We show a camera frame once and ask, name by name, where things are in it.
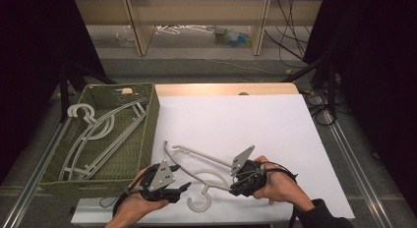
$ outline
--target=white table surface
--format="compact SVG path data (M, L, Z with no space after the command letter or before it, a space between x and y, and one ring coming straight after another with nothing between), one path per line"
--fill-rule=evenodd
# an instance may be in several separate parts
M334 174L322 141L300 94L243 96L167 96L160 97L160 113L153 145L152 162L167 159L164 141L169 149L175 144L196 149L230 162L233 157L255 146L250 159L266 155L297 177L298 184L311 199L324 199L334 216L354 218L346 196ZM230 169L198 157L182 153L177 160L190 171L212 169L230 184ZM204 187L181 170L174 173L178 188L192 182L177 203L148 214L142 225L235 225L263 224L288 220L292 205L267 199L234 197L225 191L209 189L211 207L202 213L189 209L187 198L203 205ZM80 199L72 223L103 225L111 219L112 208L101 208L99 199Z

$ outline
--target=floor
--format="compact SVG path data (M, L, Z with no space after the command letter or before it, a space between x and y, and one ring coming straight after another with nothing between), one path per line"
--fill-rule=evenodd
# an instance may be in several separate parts
M223 28L247 33L244 27ZM250 45L241 43L232 47L215 42L214 35L207 33L212 29L213 27L208 26L169 30L175 34L161 31L160 34L153 36L147 55L139 57L135 47L122 47L116 39L121 37L121 32L124 32L122 27L88 27L108 78L118 83L280 82L288 73L296 72L305 66L291 53L280 50L267 36L263 42L261 55L254 56ZM285 28L267 28L270 36L280 42L282 35L278 30L284 31ZM308 41L309 30L311 28L295 28L297 38ZM302 55L302 51L293 39L284 37L282 44L295 54ZM312 75L308 74L296 81L299 90L310 89L309 80ZM88 79L88 82L97 83L92 79ZM334 136L334 131L337 129L317 123L317 130L330 162L356 216L352 223L355 227L417 227L416 217L384 165L371 155L373 149L355 121L355 116L349 112L348 105L344 104L341 93L337 96L337 101L341 104L337 106L336 126L346 137L349 150L355 155L365 176L365 182L375 192L376 200L383 205L390 225L382 226L378 219L374 218L374 210L370 209L370 204L367 203L367 196L364 195L360 183L358 184L357 175L349 166L345 152ZM51 96L50 109L44 114L43 121L33 135L30 145L22 152L0 187L2 223L5 222L8 212L48 147L59 118L60 99L57 91ZM76 200L59 200L46 194L42 189L37 189L25 217L20 222L20 227L76 227L71 224L72 212L76 205ZM279 223L274 224L274 227L286 227L286 225Z

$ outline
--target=black sleeve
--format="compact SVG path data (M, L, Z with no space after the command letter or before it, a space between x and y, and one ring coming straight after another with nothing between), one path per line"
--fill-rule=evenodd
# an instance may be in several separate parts
M322 199L312 200L315 208L307 212L296 211L303 228L353 228L353 225L344 217L334 217Z

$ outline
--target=human hand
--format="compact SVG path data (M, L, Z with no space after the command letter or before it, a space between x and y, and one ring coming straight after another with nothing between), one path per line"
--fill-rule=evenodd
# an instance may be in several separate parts
M134 181L136 181L136 179L139 178L146 169L147 168L141 170ZM142 219L146 214L161 209L168 204L169 201L166 199L159 201L148 201L144 199L139 193L131 194L123 200L117 209L117 213L105 227L129 227L130 225Z
M260 156L255 161L261 162L266 169L279 168L268 161L265 156ZM314 208L310 198L288 175L282 172L267 172L267 184L254 192L255 199L269 199L269 204L275 201L287 201L292 203L299 211L308 211Z

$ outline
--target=plastic basket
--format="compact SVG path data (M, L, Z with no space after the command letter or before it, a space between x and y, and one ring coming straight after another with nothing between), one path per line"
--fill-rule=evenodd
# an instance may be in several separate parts
M92 106L94 118L98 119L115 108L142 98L147 99L143 106L148 115L89 180L58 180L70 148L88 126L83 117L69 118L52 149L39 186L47 193L63 199L104 198L122 193L139 170L150 165L159 114L159 101L154 85L87 85L79 100L79 103ZM136 116L132 108L115 114L112 131L102 139L87 142L77 167L83 168L92 163Z

